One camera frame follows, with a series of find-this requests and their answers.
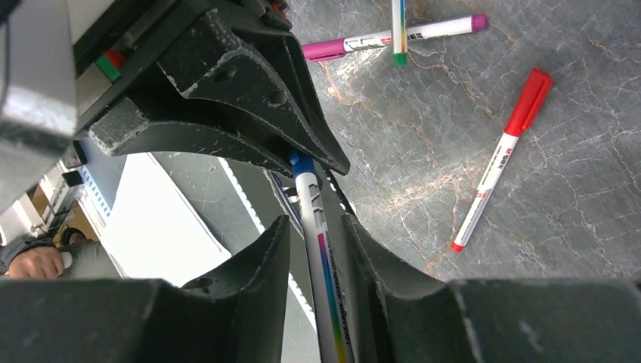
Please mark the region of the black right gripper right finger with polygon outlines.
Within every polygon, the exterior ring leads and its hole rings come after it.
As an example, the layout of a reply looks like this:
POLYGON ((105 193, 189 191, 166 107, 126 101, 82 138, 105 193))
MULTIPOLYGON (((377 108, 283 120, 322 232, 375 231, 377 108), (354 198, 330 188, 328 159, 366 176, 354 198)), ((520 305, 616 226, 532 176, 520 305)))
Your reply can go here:
POLYGON ((439 281, 342 217, 359 362, 638 362, 640 285, 604 278, 439 281))

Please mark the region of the blue whiteboard marker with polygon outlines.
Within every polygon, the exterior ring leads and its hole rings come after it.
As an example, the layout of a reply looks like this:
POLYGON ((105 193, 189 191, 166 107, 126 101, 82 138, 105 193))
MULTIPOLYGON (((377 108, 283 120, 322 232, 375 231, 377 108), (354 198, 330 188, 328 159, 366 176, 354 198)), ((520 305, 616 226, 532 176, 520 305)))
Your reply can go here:
POLYGON ((292 150, 290 163, 299 197, 321 361, 353 362, 355 357, 314 161, 292 150))

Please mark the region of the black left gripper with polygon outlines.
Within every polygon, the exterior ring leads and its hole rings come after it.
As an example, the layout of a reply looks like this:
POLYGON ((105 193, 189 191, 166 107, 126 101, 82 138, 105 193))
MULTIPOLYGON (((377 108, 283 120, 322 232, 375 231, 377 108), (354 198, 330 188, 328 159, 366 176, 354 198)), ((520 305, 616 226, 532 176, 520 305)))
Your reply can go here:
POLYGON ((114 1, 73 47, 77 132, 111 156, 208 154, 346 174, 292 25, 273 1, 114 1))

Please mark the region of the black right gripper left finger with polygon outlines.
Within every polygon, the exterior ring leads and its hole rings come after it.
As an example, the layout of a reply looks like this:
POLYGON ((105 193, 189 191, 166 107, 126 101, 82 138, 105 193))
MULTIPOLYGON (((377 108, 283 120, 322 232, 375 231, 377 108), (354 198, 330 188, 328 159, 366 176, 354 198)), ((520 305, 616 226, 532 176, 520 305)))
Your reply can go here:
POLYGON ((3 362, 279 362, 290 220, 178 288, 160 279, 1 284, 3 362))

